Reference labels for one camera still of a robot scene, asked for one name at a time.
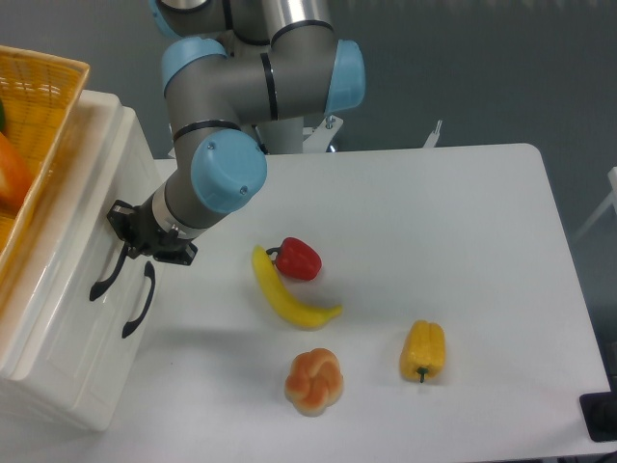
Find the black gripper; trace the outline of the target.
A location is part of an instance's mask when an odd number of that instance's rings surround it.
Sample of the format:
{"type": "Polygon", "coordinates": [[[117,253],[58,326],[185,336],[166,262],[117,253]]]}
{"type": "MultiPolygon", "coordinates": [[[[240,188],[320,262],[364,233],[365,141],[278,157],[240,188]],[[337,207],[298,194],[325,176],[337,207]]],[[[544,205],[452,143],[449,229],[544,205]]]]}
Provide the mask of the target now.
{"type": "Polygon", "coordinates": [[[158,224],[152,200],[140,205],[115,200],[106,218],[132,259],[148,256],[159,262],[190,265],[198,252],[198,247],[190,239],[181,238],[179,231],[165,231],[158,224]]]}

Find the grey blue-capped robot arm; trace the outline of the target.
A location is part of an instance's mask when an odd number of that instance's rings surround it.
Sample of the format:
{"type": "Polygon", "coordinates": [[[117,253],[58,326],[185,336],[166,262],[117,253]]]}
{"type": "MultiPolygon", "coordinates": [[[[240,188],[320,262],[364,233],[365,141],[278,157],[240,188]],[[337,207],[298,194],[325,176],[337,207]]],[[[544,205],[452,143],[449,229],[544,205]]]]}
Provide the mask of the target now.
{"type": "Polygon", "coordinates": [[[175,172],[143,204],[116,202],[108,220],[121,256],[190,264],[195,239],[245,206],[267,176],[247,128],[362,103],[365,71],[335,35],[324,1],[153,1],[174,37],[162,60],[175,172]]]}

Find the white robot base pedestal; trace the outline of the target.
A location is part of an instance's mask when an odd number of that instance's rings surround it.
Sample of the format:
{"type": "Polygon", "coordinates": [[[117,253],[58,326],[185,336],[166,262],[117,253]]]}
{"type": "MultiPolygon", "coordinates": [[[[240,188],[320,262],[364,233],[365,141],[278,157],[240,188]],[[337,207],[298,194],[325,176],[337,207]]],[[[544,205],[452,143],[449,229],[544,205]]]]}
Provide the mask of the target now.
{"type": "Polygon", "coordinates": [[[330,115],[317,126],[305,126],[303,117],[253,126],[255,138],[267,154],[335,152],[334,139],[344,125],[330,115]]]}

